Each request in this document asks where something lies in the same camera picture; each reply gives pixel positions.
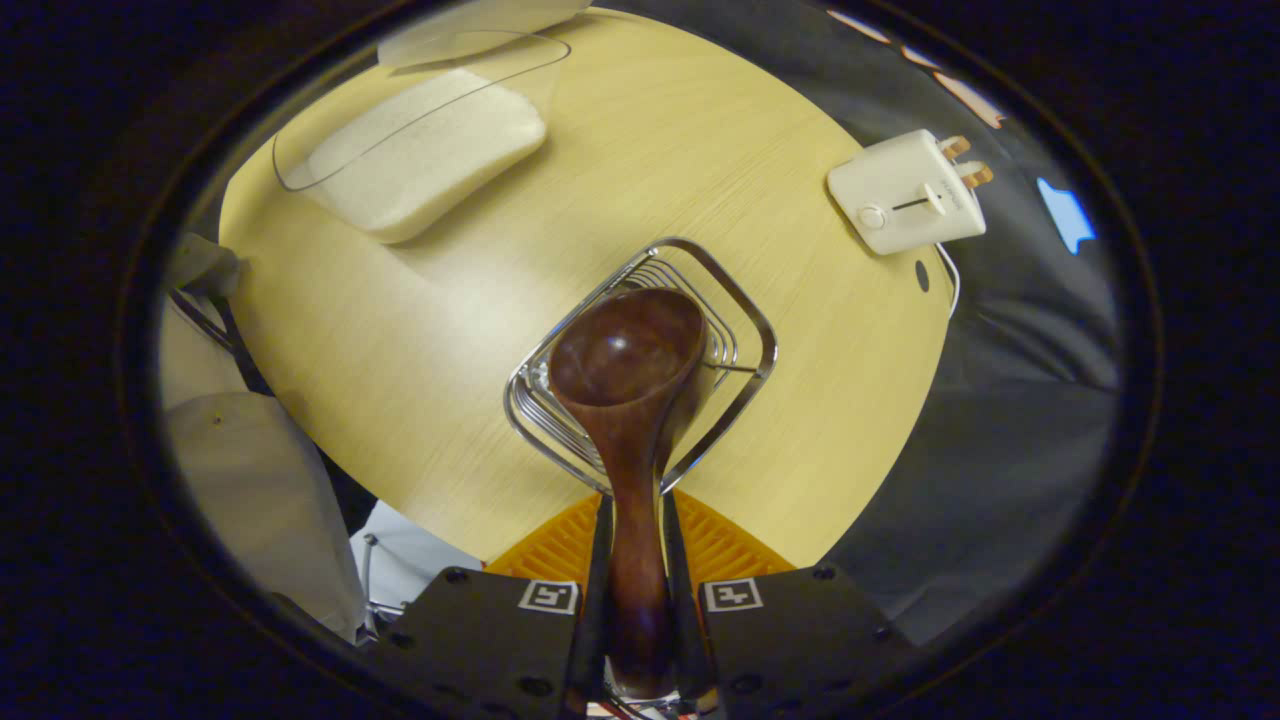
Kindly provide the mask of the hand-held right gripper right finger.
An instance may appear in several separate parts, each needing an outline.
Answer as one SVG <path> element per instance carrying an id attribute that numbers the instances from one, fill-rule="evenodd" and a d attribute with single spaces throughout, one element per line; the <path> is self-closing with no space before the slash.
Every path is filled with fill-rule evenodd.
<path id="1" fill-rule="evenodd" d="M 832 562 L 795 568 L 682 491 L 663 498 L 678 720 L 846 720 L 915 644 Z"/>

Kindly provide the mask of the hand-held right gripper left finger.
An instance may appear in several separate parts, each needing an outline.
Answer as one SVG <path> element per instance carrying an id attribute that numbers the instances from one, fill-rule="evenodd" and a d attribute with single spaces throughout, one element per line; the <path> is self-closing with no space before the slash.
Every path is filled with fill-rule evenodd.
<path id="1" fill-rule="evenodd" d="M 385 623 L 370 665 L 431 717 L 588 720 L 611 528 L 611 501 L 593 495 L 483 565 L 378 503 L 365 575 Z"/>

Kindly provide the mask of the brown wooden spoon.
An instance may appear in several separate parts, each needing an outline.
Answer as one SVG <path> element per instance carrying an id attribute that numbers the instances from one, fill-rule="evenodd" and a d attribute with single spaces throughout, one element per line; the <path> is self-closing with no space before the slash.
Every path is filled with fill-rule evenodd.
<path id="1" fill-rule="evenodd" d="M 605 656 L 636 700 L 671 691 L 673 623 L 658 495 L 705 352 L 700 306 L 669 288 L 612 296 L 579 315 L 556 342 L 549 387 L 586 432 L 614 505 Z"/>

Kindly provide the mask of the metal wire chopstick holder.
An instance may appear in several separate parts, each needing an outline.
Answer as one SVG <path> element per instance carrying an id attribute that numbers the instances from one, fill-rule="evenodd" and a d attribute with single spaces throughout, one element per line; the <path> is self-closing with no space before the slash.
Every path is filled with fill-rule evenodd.
<path id="1" fill-rule="evenodd" d="M 568 324 L 604 300 L 631 290 L 667 288 L 687 295 L 707 324 L 708 396 L 675 446 L 659 492 L 669 493 L 723 439 L 771 378 L 777 334 L 765 314 L 712 251 L 692 240 L 657 240 L 614 269 L 550 327 L 513 369 L 503 405 L 516 433 L 589 489 L 609 496 L 600 456 L 579 421 L 550 392 L 549 361 Z"/>

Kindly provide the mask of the white rice cooker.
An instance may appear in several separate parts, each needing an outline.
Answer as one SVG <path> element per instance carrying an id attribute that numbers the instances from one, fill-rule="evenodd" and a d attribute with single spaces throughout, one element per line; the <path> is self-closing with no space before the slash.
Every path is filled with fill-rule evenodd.
<path id="1" fill-rule="evenodd" d="M 380 40 L 378 65 L 393 69 L 454 60 L 573 19 L 594 0 L 458 0 Z"/>

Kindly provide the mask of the black backdrop cloth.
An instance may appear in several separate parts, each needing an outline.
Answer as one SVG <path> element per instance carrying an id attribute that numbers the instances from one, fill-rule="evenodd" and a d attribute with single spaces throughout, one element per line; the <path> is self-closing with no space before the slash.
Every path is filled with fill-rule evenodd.
<path id="1" fill-rule="evenodd" d="M 869 506 L 829 551 L 914 644 L 972 624 L 1061 544 L 1100 483 L 1128 380 L 1123 240 L 1010 92 L 823 0 L 603 0 L 777 76 L 860 143 L 963 135 L 995 172 L 938 370 Z"/>

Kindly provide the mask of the white toaster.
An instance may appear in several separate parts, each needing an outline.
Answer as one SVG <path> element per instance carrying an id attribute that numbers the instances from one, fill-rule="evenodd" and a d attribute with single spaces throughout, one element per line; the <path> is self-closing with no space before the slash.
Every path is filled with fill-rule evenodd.
<path id="1" fill-rule="evenodd" d="M 928 129 L 864 147 L 833 168 L 827 188 L 864 245 L 878 256 L 986 232 L 977 188 L 966 188 Z"/>

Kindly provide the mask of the clear glass dish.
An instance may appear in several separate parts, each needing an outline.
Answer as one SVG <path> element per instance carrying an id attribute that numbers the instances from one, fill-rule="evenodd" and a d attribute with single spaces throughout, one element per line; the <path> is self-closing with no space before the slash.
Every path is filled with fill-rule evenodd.
<path id="1" fill-rule="evenodd" d="M 285 192 L 301 195 L 315 202 L 300 191 L 288 190 L 284 182 L 284 174 L 301 163 L 307 151 L 315 149 L 335 129 L 379 102 L 412 85 L 452 69 L 472 70 L 492 83 L 503 85 L 527 96 L 541 113 L 548 127 L 548 137 L 550 133 L 550 105 L 556 95 L 561 67 L 570 58 L 571 51 L 571 46 L 563 41 L 544 35 L 530 35 L 486 53 L 448 61 L 399 69 L 380 67 L 375 63 L 328 90 L 275 133 L 271 140 L 271 165 L 276 181 Z"/>

